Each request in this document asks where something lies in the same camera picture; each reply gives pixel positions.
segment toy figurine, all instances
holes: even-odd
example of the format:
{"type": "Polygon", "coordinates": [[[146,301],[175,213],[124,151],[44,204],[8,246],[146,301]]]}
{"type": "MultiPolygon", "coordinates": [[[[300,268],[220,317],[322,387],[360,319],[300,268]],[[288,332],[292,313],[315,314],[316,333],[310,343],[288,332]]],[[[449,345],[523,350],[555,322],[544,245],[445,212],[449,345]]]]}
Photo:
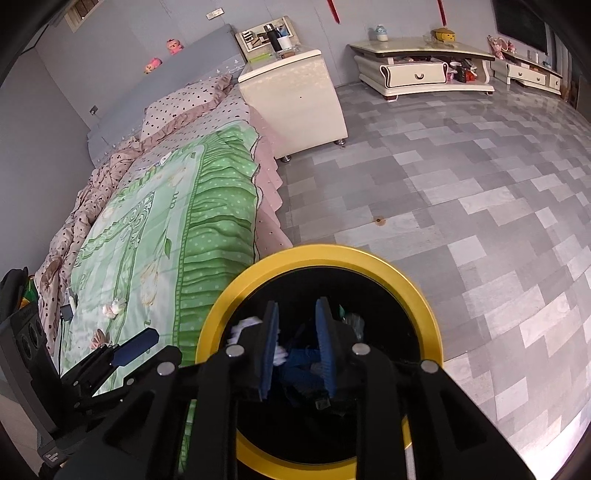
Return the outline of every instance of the toy figurine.
{"type": "Polygon", "coordinates": [[[171,55],[176,55],[184,47],[181,45],[181,42],[179,40],[175,40],[174,38],[171,38],[170,40],[168,40],[166,42],[166,48],[168,49],[168,51],[170,52],[171,55]]]}
{"type": "Polygon", "coordinates": [[[503,56],[503,52],[501,51],[501,44],[499,43],[497,38],[492,38],[491,35],[489,35],[487,38],[488,43],[490,44],[491,48],[492,48],[492,53],[493,55],[498,58],[499,60],[505,60],[505,57],[503,56]]]}
{"type": "Polygon", "coordinates": [[[388,41],[388,32],[386,31],[386,27],[383,25],[378,25],[375,29],[375,36],[379,41],[388,41]]]}
{"type": "Polygon", "coordinates": [[[155,69],[157,69],[158,67],[160,67],[162,65],[162,60],[157,59],[157,58],[153,58],[152,60],[150,60],[150,63],[148,63],[145,67],[144,67],[144,73],[150,73],[153,72],[155,69]]]}
{"type": "Polygon", "coordinates": [[[433,30],[435,38],[442,42],[455,42],[456,34],[446,27],[436,28],[433,30]]]}

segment metal screw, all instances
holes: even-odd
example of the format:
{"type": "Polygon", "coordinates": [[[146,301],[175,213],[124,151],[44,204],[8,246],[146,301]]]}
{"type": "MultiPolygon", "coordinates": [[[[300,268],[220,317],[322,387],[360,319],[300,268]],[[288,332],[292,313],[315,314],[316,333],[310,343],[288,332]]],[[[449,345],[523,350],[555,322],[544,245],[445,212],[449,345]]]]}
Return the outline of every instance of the metal screw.
{"type": "Polygon", "coordinates": [[[428,374],[434,374],[437,372],[437,370],[439,370],[439,365],[437,365],[433,360],[423,360],[421,362],[421,368],[428,374]]]}
{"type": "Polygon", "coordinates": [[[351,350],[353,350],[355,355],[367,355],[371,351],[371,348],[367,343],[356,343],[351,347],[351,350]]]}
{"type": "Polygon", "coordinates": [[[170,375],[174,372],[175,366],[172,362],[162,362],[159,366],[156,367],[156,371],[158,375],[161,377],[166,377],[166,375],[170,375]]]}
{"type": "Polygon", "coordinates": [[[230,345],[226,348],[226,355],[230,358],[241,356],[244,353],[244,347],[242,345],[230,345]]]}

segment blue gripper pad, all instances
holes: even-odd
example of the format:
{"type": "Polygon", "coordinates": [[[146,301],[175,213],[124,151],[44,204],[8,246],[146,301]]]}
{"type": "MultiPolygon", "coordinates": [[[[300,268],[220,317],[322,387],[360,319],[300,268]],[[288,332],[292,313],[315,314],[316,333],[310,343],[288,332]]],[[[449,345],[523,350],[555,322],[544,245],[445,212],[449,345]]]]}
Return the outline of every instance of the blue gripper pad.
{"type": "Polygon", "coordinates": [[[153,328],[146,328],[139,332],[135,337],[121,345],[113,354],[111,365],[113,367],[124,367],[128,363],[138,358],[142,353],[146,353],[150,348],[158,343],[160,335],[153,328]]]}
{"type": "Polygon", "coordinates": [[[267,307],[263,325],[267,327],[268,335],[265,340],[265,350],[261,362],[261,386],[259,388],[259,395],[265,400],[271,389],[273,357],[275,355],[277,339],[279,338],[279,305],[277,305],[276,302],[272,302],[272,305],[267,307]]]}
{"type": "Polygon", "coordinates": [[[336,363],[327,322],[333,322],[326,298],[316,300],[316,335],[320,347],[320,363],[322,365],[322,380],[329,397],[336,395],[336,363]]]}

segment light switch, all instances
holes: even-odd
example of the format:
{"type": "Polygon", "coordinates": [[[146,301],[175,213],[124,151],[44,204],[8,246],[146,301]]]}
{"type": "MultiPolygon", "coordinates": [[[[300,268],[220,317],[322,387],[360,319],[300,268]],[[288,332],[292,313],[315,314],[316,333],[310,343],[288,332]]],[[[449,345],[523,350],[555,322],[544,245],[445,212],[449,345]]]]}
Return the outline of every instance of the light switch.
{"type": "Polygon", "coordinates": [[[207,19],[212,20],[216,17],[219,17],[220,15],[223,15],[223,8],[218,8],[217,10],[214,10],[213,12],[209,12],[207,14],[207,19]]]}

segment red decoration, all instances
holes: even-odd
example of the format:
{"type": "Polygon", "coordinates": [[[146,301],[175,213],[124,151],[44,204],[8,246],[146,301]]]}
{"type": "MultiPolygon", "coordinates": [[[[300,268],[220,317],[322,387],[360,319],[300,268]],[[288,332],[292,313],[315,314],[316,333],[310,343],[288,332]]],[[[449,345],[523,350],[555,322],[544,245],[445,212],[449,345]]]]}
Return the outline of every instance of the red decoration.
{"type": "Polygon", "coordinates": [[[329,3],[330,11],[333,13],[333,17],[335,18],[335,22],[337,22],[340,25],[339,14],[336,11],[335,4],[333,3],[333,0],[327,0],[327,1],[329,3]]]}
{"type": "Polygon", "coordinates": [[[443,26],[447,26],[447,20],[445,18],[445,11],[443,10],[443,0],[437,0],[439,4],[439,13],[441,13],[441,21],[443,22],[443,26]]]}

